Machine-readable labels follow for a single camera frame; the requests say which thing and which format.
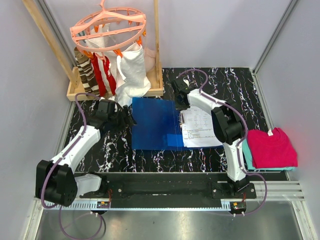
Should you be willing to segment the white table form sheet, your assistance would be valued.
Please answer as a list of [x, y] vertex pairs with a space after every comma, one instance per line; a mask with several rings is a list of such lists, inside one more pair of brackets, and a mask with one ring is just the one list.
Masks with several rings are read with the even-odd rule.
[[180, 112], [183, 145], [186, 148], [216, 148], [222, 143], [214, 133], [211, 116], [191, 105]]

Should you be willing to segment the blue plastic folder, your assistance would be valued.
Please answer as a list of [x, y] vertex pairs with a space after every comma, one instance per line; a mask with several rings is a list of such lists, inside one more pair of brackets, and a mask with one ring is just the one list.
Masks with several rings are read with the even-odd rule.
[[132, 116], [132, 149], [184, 151], [201, 148], [184, 147], [181, 114], [174, 101], [156, 98], [134, 98]]

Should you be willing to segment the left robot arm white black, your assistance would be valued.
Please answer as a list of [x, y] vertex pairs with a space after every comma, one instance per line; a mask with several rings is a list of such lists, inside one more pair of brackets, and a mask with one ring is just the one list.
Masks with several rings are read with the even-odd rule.
[[35, 196], [46, 209], [56, 205], [68, 207], [75, 198], [88, 193], [103, 198], [108, 186], [100, 174], [88, 172], [75, 176], [75, 171], [88, 151], [107, 133], [137, 124], [128, 106], [108, 99], [100, 99], [97, 109], [82, 117], [83, 125], [68, 145], [51, 160], [41, 160], [36, 166]]

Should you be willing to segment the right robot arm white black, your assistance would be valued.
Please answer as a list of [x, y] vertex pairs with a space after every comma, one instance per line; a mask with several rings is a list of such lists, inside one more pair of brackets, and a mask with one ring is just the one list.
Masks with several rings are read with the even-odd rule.
[[239, 198], [249, 185], [244, 166], [242, 141], [246, 128], [235, 102], [217, 99], [202, 90], [188, 86], [182, 79], [172, 80], [178, 110], [187, 110], [191, 106], [200, 108], [211, 115], [213, 131], [222, 143], [227, 162], [227, 184], [223, 190], [232, 198]]

